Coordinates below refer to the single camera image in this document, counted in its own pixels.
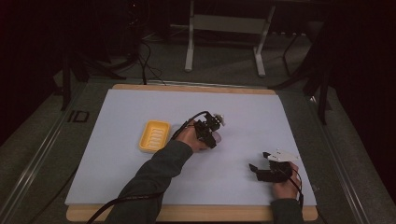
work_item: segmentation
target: yellow plastic container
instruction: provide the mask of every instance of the yellow plastic container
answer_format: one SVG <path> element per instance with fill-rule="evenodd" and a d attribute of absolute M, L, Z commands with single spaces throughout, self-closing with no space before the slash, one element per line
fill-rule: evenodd
<path fill-rule="evenodd" d="M 168 139 L 171 125 L 166 121 L 149 120 L 140 138 L 140 149 L 144 152 L 155 153 L 163 148 Z"/>

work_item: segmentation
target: white metal frame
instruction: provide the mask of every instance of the white metal frame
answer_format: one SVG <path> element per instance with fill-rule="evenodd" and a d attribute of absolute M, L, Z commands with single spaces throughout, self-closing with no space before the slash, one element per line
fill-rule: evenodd
<path fill-rule="evenodd" d="M 260 42 L 253 48 L 253 53 L 256 60 L 258 75 L 259 77 L 265 77 L 264 64 L 262 62 L 262 46 L 264 45 L 265 37 L 267 37 L 275 8 L 275 6 L 271 7 L 266 20 L 211 16 L 194 14 L 194 0 L 190 0 L 189 45 L 187 48 L 185 71 L 192 71 L 194 30 L 212 30 L 260 35 Z"/>

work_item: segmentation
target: person's right hand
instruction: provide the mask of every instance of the person's right hand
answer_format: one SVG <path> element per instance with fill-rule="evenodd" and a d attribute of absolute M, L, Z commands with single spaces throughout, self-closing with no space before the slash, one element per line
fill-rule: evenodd
<path fill-rule="evenodd" d="M 298 187 L 301 186 L 301 180 L 297 178 L 298 166 L 294 163 L 290 163 L 291 168 L 293 169 L 291 179 L 294 183 L 297 184 Z M 297 188 L 291 183 L 290 180 L 287 180 L 282 183 L 274 183 L 273 184 L 273 192 L 276 199 L 296 199 L 298 190 Z"/>

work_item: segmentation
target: person's left hand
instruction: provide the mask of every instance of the person's left hand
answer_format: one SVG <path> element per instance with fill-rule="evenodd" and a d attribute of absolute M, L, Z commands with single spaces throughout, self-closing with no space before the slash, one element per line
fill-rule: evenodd
<path fill-rule="evenodd" d="M 189 123 L 189 125 L 177 136 L 176 140 L 184 142 L 192 148 L 193 152 L 198 152 L 201 149 L 207 149 L 208 146 L 197 139 L 195 128 L 193 123 L 195 120 Z"/>

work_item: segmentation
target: table leg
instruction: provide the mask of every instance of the table leg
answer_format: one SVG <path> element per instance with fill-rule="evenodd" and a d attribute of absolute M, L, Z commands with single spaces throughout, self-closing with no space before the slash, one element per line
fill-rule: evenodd
<path fill-rule="evenodd" d="M 192 71 L 192 60 L 194 56 L 194 0 L 190 0 L 190 25 L 189 25 L 189 46 L 187 48 L 186 72 Z"/>
<path fill-rule="evenodd" d="M 265 77 L 264 64 L 262 62 L 262 46 L 264 45 L 265 37 L 267 37 L 268 30 L 269 30 L 270 24 L 271 24 L 271 20 L 274 16 L 275 8 L 276 8 L 275 6 L 271 7 L 271 9 L 268 13 L 268 17 L 265 20 L 264 26 L 262 27 L 260 43 L 257 47 L 253 48 L 254 58 L 256 60 L 257 72 L 258 72 L 259 77 Z"/>

